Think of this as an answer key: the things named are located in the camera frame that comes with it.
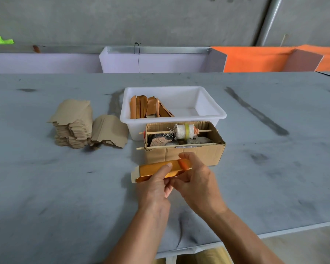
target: wooden stick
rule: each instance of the wooden stick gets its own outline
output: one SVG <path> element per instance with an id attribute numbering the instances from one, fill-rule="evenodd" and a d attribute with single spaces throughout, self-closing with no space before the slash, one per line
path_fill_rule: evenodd
<path id="1" fill-rule="evenodd" d="M 203 145 L 216 145 L 217 143 L 212 142 L 209 144 L 176 144 L 176 145 L 161 145 L 161 146 L 148 146 L 147 149 L 153 149 L 153 148 L 173 148 L 178 146 L 203 146 Z M 137 147 L 137 150 L 145 149 L 144 147 Z"/>
<path id="2" fill-rule="evenodd" d="M 212 132 L 212 129 L 200 129 L 199 132 Z M 161 132 L 146 132 L 146 134 L 159 134 L 159 133 L 170 133 L 170 131 L 161 131 Z"/>

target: orange partition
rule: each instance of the orange partition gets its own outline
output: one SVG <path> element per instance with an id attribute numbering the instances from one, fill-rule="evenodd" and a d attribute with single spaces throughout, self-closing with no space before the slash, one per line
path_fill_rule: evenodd
<path id="1" fill-rule="evenodd" d="M 330 71 L 330 47 L 301 45 L 295 47 L 212 46 L 227 55 L 224 72 L 279 72 L 296 48 L 324 55 L 317 71 Z"/>

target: floor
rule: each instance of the floor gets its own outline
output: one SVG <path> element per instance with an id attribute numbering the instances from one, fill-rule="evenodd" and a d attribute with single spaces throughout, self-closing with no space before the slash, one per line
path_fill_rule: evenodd
<path id="1" fill-rule="evenodd" d="M 286 264 L 330 264 L 330 226 L 263 241 Z"/>

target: gray table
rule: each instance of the gray table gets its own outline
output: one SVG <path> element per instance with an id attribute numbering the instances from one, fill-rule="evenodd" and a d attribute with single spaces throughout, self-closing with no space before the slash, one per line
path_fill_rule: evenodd
<path id="1" fill-rule="evenodd" d="M 229 207 L 257 234 L 330 222 L 330 77 L 319 73 L 0 75 L 0 263 L 95 263 L 137 209 L 142 142 L 58 147 L 46 121 L 66 98 L 119 115 L 129 86 L 201 85 L 227 112 L 212 167 Z M 185 204 L 158 256 L 219 241 Z M 180 225 L 183 235 L 180 239 Z"/>

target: yellow rubber band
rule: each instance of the yellow rubber band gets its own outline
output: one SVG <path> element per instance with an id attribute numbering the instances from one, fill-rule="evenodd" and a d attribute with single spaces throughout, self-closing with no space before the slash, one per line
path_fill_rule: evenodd
<path id="1" fill-rule="evenodd" d="M 186 128 L 186 140 L 189 139 L 189 125 L 185 123 L 185 128 Z"/>

